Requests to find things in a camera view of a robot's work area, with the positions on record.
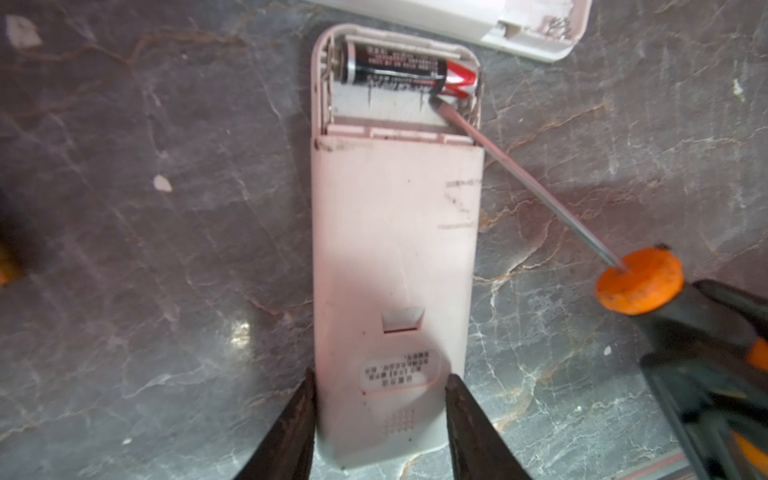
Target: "battery compartment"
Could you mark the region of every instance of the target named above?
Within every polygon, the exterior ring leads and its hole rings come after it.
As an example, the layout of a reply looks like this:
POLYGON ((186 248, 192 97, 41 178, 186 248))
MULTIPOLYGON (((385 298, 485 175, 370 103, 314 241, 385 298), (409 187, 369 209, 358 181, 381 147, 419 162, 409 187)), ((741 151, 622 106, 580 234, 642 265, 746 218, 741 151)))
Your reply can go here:
MULTIPOLYGON (((406 35, 374 31, 357 25, 339 25, 319 45, 316 52, 314 88, 317 118, 313 118, 316 134, 382 138, 401 141, 426 141, 446 144, 472 144, 429 106, 429 94, 421 91, 387 90, 365 85, 343 84, 334 73, 333 58, 344 41, 378 45, 447 60, 463 61, 479 71, 477 58, 460 45, 413 38, 406 35)), ((469 98, 442 96, 473 125, 480 117, 479 97, 482 76, 476 92, 469 98)))

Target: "battery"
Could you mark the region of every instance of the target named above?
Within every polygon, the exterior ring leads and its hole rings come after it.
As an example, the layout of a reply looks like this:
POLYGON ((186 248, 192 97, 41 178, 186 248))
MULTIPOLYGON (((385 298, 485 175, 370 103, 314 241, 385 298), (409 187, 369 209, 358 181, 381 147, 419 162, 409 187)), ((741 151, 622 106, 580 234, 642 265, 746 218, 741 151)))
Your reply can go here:
POLYGON ((458 98, 468 98, 478 87, 478 71, 471 65, 379 45, 342 42, 334 63, 343 84, 458 98))

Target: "gray marble countertop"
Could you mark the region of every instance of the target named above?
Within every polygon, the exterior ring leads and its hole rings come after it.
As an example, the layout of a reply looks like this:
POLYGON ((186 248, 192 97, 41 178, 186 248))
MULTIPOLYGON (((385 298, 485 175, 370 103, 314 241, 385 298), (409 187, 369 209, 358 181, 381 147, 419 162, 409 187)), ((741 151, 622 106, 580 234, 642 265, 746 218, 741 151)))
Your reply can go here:
MULTIPOLYGON (((230 478, 313 364, 311 46, 409 30, 297 0, 2 13, 44 42, 0 48, 0 225, 28 272, 0 291, 2 476, 230 478)), ((619 253, 768 290, 767 3, 597 0, 554 65, 472 49, 482 130, 619 253)), ((488 165, 465 379, 535 478, 676 446, 602 269, 488 165)), ((451 478, 449 453, 313 478, 451 478)))

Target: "screwdriver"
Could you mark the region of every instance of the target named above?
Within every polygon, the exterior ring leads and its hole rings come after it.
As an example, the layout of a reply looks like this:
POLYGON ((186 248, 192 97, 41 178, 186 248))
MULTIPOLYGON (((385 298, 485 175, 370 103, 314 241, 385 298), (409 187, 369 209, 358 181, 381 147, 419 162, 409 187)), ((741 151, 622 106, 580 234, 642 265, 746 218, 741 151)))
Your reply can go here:
POLYGON ((681 338, 685 335, 679 333, 694 329, 725 342, 738 356, 768 371, 768 343, 756 334, 752 324, 739 313, 711 300, 686 283, 680 261, 668 248, 644 248, 620 258, 453 106, 436 96, 430 97, 429 104, 440 116, 460 127, 483 146, 609 265, 595 288, 595 296, 604 307, 634 319, 657 348, 691 340, 681 338), (685 328, 677 329, 675 325, 685 328))

